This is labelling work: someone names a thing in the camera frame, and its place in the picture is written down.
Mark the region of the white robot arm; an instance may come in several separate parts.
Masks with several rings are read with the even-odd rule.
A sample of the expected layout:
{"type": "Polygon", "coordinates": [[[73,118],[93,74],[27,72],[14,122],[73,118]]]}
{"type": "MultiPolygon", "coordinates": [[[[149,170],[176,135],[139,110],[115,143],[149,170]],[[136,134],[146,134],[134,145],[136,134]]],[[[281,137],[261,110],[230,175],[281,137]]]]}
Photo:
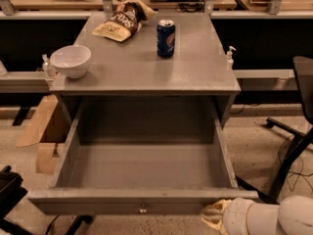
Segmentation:
{"type": "Polygon", "coordinates": [[[201,220],[221,235],[313,235],[313,199],[291,196],[280,204],[220,200],[201,211],[201,220]]]}

